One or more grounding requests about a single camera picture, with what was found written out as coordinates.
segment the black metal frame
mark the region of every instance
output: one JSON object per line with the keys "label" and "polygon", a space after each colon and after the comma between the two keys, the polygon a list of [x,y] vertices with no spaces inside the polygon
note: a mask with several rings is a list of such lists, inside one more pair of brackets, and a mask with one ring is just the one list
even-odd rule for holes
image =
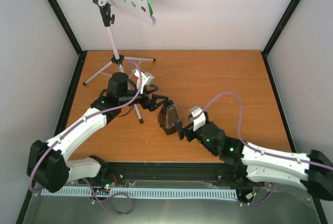
{"label": "black metal frame", "polygon": [[[79,55],[79,60],[78,60],[78,63],[76,64],[76,68],[75,68],[75,71],[74,71],[74,74],[73,74],[73,77],[72,77],[72,81],[71,81],[71,84],[70,84],[68,92],[67,92],[66,100],[64,102],[64,105],[63,105],[63,108],[62,108],[62,111],[61,111],[61,114],[60,114],[60,117],[59,117],[59,121],[58,121],[58,124],[57,124],[56,132],[55,132],[55,134],[57,134],[57,133],[61,132],[62,130],[64,130],[65,127],[66,127],[67,120],[68,120],[69,113],[70,113],[70,110],[71,110],[71,107],[72,107],[72,104],[73,104],[73,99],[74,99],[75,92],[76,92],[76,89],[77,89],[77,86],[78,86],[79,78],[81,76],[81,72],[82,72],[82,68],[83,68],[83,65],[84,65],[84,61],[85,61],[87,51],[82,51],[78,41],[75,38],[74,33],[72,32],[72,30],[71,30],[71,28],[70,28],[70,26],[69,26],[69,24],[68,24],[68,22],[67,22],[67,20],[64,16],[64,14],[62,13],[57,1],[56,0],[48,0],[48,1],[51,5],[52,9],[54,10],[59,22],[61,23],[62,27],[64,28],[69,40],[71,41],[71,43],[73,45],[73,47],[75,48],[76,52]],[[283,121],[283,124],[284,124],[285,131],[287,133],[287,138],[288,138],[288,141],[289,141],[289,145],[290,145],[291,150],[293,152],[296,151],[296,148],[295,148],[294,142],[292,140],[292,136],[291,136],[288,124],[287,124],[286,116],[285,116],[285,113],[283,111],[283,107],[282,107],[282,104],[281,104],[281,101],[280,101],[280,98],[279,98],[279,95],[278,95],[278,92],[277,92],[277,88],[276,88],[276,85],[275,85],[275,82],[274,82],[274,79],[273,79],[273,75],[272,75],[267,57],[268,57],[270,51],[272,50],[275,42],[277,41],[280,34],[282,33],[282,30],[284,29],[285,25],[287,24],[287,22],[289,21],[290,17],[293,14],[293,12],[295,11],[299,2],[300,2],[300,0],[291,0],[290,1],[287,9],[285,10],[283,16],[281,17],[278,25],[276,26],[276,28],[273,32],[272,36],[270,37],[265,49],[262,51],[262,56],[263,56],[263,61],[264,61],[265,67],[266,67],[266,71],[267,71],[268,77],[269,77],[270,82],[271,82],[271,86],[272,86],[274,96],[275,96],[275,99],[276,99],[276,102],[277,102],[277,105],[278,105],[278,109],[280,111],[280,115],[281,115],[281,118],[282,118],[282,121]],[[141,167],[143,165],[144,164],[141,164],[141,163],[133,164],[132,168],[135,169],[135,167]],[[168,164],[164,164],[164,165],[166,166],[166,169],[168,170],[168,175],[170,175],[170,177],[174,177],[174,178],[179,177],[178,172],[179,172],[180,169],[185,169],[185,170],[187,169],[188,170],[189,168],[194,166],[194,164],[181,164],[181,165],[177,166],[176,171],[173,175],[173,172],[172,172],[173,169],[172,168],[174,167],[174,165],[168,165]],[[216,169],[215,168],[216,164],[205,164],[205,165],[199,164],[198,166],[199,166],[198,167],[198,172],[200,171],[200,166],[211,167],[211,169],[212,169],[211,177],[213,179],[214,171]],[[207,176],[207,173],[205,172],[205,170],[202,170],[202,174],[201,175],[197,174],[197,175],[199,177],[204,177],[204,176]],[[19,214],[17,223],[23,223],[25,213],[28,209],[28,205],[29,205],[31,196],[32,196],[32,193],[30,191],[28,191],[28,193],[25,197],[21,212]],[[316,210],[317,210],[317,213],[318,213],[318,216],[319,216],[319,219],[320,219],[321,223],[323,223],[323,224],[328,223],[327,220],[326,220],[322,205],[320,203],[320,200],[317,199],[317,198],[313,198],[313,201],[314,201],[314,204],[315,204],[315,207],[316,207]]]}

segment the black joint housing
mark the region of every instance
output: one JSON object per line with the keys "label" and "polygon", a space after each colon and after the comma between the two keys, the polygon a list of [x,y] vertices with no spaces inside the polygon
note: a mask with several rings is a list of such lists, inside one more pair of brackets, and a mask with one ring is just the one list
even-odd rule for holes
{"label": "black joint housing", "polygon": [[[27,175],[30,176],[41,156],[48,149],[47,143],[35,141],[30,147]],[[60,190],[67,182],[69,168],[61,155],[61,151],[51,150],[38,167],[34,181],[38,182],[51,193]]]}
{"label": "black joint housing", "polygon": [[[310,161],[333,167],[327,156],[318,150],[311,150],[309,158]],[[305,173],[308,174],[308,181],[301,182],[308,189],[308,193],[322,200],[333,201],[333,171],[310,165]]]}
{"label": "black joint housing", "polygon": [[114,73],[109,79],[106,96],[114,98],[125,95],[128,90],[128,79],[129,76],[126,73]]}
{"label": "black joint housing", "polygon": [[124,59],[125,59],[124,55],[119,55],[119,59],[116,59],[116,57],[113,56],[113,57],[111,58],[111,62],[112,62],[113,64],[120,65],[120,64],[123,63]]}

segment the white wall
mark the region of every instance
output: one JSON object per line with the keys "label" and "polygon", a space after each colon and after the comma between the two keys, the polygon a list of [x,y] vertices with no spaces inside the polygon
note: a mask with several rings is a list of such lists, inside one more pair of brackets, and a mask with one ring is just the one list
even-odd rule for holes
{"label": "white wall", "polygon": [[[92,0],[58,0],[83,49],[110,49]],[[290,0],[151,0],[157,24],[114,10],[119,49],[263,49]]]}
{"label": "white wall", "polygon": [[[268,60],[298,151],[333,160],[333,0],[302,0]],[[333,203],[323,202],[328,223]]]}
{"label": "white wall", "polygon": [[30,145],[53,135],[77,55],[47,0],[0,0],[0,218],[15,223]]}

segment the wooden table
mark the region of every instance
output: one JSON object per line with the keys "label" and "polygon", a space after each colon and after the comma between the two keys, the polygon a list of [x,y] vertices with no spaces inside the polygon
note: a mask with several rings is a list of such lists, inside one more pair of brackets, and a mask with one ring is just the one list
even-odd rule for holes
{"label": "wooden table", "polygon": [[[233,91],[242,99],[244,115],[242,136],[246,141],[267,148],[290,151],[284,126],[278,111],[260,51],[121,51],[125,56],[156,58],[155,63],[142,62],[142,71],[155,76],[158,94],[170,97],[178,107],[183,123],[188,123],[188,111],[204,107],[214,96]],[[82,83],[105,65],[111,51],[89,51],[80,77],[68,125],[89,108],[108,85],[109,77],[99,75],[87,86]],[[107,72],[118,71],[111,65]],[[144,124],[139,124],[135,111],[116,118],[94,133],[71,156],[82,159],[97,155],[106,161],[171,161],[220,162],[198,141],[180,141],[177,134],[166,136],[157,123],[155,112],[140,110]],[[231,96],[219,98],[209,109],[210,120],[237,137],[239,108]]]}

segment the black linear rail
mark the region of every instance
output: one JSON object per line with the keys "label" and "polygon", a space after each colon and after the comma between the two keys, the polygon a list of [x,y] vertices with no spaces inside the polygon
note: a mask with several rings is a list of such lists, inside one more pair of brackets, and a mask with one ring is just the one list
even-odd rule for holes
{"label": "black linear rail", "polygon": [[[76,63],[76,67],[74,69],[74,74],[73,74],[71,83],[69,84],[69,87],[67,90],[65,102],[63,104],[54,135],[59,134],[66,128],[67,120],[69,117],[69,113],[71,111],[75,92],[78,87],[78,83],[79,83],[79,79],[81,76],[81,72],[83,69],[86,55],[87,55],[87,51],[83,51],[82,54],[79,55],[78,62]],[[25,195],[25,198],[24,198],[24,201],[23,201],[23,204],[21,207],[21,211],[16,220],[16,224],[22,224],[24,222],[25,214],[27,213],[31,197],[32,197],[32,192],[30,192],[30,190],[28,190],[27,194]]]}
{"label": "black linear rail", "polygon": [[[136,180],[202,181],[231,189],[251,190],[250,182],[237,184],[232,179],[234,166],[223,163],[107,163],[107,168],[120,184]],[[103,186],[99,178],[88,180],[94,186]],[[86,184],[83,180],[79,180],[79,183]]]}
{"label": "black linear rail", "polygon": [[61,26],[63,27],[69,41],[71,41],[76,53],[78,55],[82,54],[82,49],[79,45],[79,42],[77,41],[71,27],[69,26],[66,17],[64,16],[57,0],[48,0],[48,2],[51,5],[51,8],[53,9],[54,13],[56,14]]}
{"label": "black linear rail", "polygon": [[266,44],[265,49],[263,50],[264,58],[267,58],[270,51],[272,50],[274,44],[276,43],[277,39],[279,38],[282,30],[285,28],[287,22],[289,21],[291,15],[295,11],[297,5],[299,4],[300,0],[291,0],[287,9],[285,10],[284,14],[282,15],[280,22],[277,24],[271,38]]}

